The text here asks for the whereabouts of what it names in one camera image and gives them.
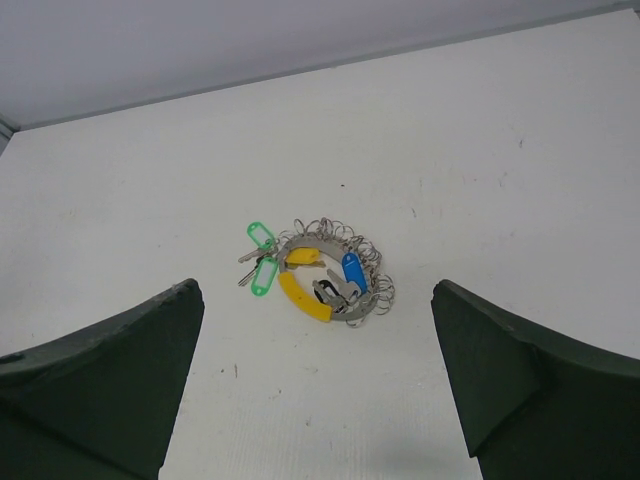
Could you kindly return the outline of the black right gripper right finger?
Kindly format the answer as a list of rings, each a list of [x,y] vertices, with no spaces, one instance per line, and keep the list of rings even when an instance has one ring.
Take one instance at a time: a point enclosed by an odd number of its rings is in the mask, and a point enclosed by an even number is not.
[[[450,280],[434,324],[468,454],[485,479],[636,479],[639,362]]]

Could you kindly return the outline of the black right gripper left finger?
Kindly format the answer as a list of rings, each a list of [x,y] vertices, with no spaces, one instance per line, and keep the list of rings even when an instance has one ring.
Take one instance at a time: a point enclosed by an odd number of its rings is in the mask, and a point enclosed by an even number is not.
[[[205,305],[186,279],[115,316],[1,359],[4,479],[156,479]]]

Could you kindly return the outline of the blue key tag with key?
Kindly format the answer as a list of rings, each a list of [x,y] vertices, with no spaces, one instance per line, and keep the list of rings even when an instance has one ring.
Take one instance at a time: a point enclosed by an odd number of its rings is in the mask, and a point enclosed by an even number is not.
[[[368,290],[364,269],[358,255],[353,252],[346,253],[341,261],[343,273],[347,283],[355,283],[359,288],[359,296]]]

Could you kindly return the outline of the large grey keyring yellow handle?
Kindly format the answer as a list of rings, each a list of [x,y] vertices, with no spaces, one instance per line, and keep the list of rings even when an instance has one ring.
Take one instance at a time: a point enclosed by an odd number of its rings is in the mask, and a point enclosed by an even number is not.
[[[323,323],[341,322],[350,328],[364,325],[371,315],[387,314],[395,301],[392,278],[382,271],[382,254],[365,236],[338,220],[322,217],[276,237],[277,279],[285,296],[301,312]],[[311,291],[294,274],[296,251],[311,249],[313,264],[329,259],[336,265],[311,282]]]

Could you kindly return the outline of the black key tag with key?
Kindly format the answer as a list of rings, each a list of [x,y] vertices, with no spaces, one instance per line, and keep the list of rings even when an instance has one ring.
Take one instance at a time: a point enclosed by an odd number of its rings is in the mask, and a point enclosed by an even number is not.
[[[326,270],[327,277],[321,280],[313,280],[312,287],[318,301],[330,306],[338,313],[344,311],[349,303],[343,293],[346,291],[347,282],[331,269]]]

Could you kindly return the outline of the green key tag right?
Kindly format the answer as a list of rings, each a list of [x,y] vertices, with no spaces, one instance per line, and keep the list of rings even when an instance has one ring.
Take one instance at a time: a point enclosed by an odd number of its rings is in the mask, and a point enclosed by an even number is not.
[[[271,255],[265,255],[256,260],[253,269],[238,282],[238,285],[249,286],[254,296],[263,297],[271,289],[278,272],[277,261]]]

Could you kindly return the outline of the green key tag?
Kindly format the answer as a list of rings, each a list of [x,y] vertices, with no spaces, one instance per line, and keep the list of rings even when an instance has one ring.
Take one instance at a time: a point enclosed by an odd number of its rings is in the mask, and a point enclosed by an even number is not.
[[[239,263],[245,263],[253,258],[258,258],[276,246],[276,237],[273,233],[260,221],[254,221],[250,223],[246,228],[247,236],[255,244],[256,248],[241,256],[238,259]]]
[[[265,255],[256,260],[253,269],[238,282],[238,285],[249,286],[254,296],[263,297],[271,289],[278,272],[277,261],[271,255]]]

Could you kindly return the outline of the green key tag left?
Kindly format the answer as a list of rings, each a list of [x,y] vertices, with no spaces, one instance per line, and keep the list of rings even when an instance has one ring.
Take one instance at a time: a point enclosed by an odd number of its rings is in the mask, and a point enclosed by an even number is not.
[[[254,221],[250,223],[246,228],[247,236],[255,244],[256,248],[241,256],[238,259],[239,263],[245,263],[253,258],[258,258],[276,246],[276,237],[273,233],[260,221]]]

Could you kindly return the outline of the yellow key tag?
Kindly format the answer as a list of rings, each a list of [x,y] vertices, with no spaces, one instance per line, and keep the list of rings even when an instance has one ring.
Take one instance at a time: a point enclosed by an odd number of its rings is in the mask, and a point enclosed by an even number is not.
[[[286,270],[304,268],[325,268],[326,264],[321,258],[322,253],[317,248],[300,247],[289,252],[284,260]]]

